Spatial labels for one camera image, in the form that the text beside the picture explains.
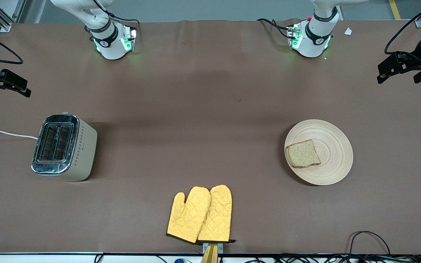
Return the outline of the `yellow quilted oven mitt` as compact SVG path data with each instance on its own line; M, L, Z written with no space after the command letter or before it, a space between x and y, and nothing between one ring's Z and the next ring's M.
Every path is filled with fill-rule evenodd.
M204 187L194 186L188 195L177 193L172 202L166 235L186 243L196 243L210 203L210 191Z
M230 238L233 199L228 186L210 190L211 201L197 241L201 243L235 243Z

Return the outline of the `brown table cover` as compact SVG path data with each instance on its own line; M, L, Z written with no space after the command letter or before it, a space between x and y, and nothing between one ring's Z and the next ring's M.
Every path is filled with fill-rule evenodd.
M36 141L0 134L0 252L194 252L166 236L176 193L225 184L227 253L343 253L372 231L421 254L421 83L376 81L402 20L341 21L323 57L289 50L260 22L142 23L138 52L104 59L80 24L17 24L0 41L30 98L0 91L0 130L37 136L69 112L98 132L84 182L36 175ZM344 35L346 28L352 35ZM283 156L319 119L353 148L340 182L315 186Z

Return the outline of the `small metal bracket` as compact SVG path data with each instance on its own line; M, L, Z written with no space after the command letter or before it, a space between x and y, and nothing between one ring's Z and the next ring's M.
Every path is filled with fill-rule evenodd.
M202 243L202 254L204 254L209 246L215 247L217 254L223 253L223 243Z

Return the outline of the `cream and chrome toaster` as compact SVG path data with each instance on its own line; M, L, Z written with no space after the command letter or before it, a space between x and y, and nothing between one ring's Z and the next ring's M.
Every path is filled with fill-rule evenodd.
M31 169L65 182L86 180L95 159L98 133L76 115L50 115L42 123Z

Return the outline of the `brown bread slice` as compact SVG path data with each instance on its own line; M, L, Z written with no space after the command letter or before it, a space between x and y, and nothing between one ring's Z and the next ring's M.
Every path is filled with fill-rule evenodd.
M293 168L306 168L321 164L312 140L288 145L285 154L289 165Z

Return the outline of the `round wooden plate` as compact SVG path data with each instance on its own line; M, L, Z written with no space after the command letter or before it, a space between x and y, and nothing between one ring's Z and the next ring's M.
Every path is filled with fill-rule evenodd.
M289 147L312 142L318 162L295 165ZM347 136L337 126L319 119L308 119L288 131L283 156L288 167L306 183L315 186L333 185L343 180L353 166L353 148Z

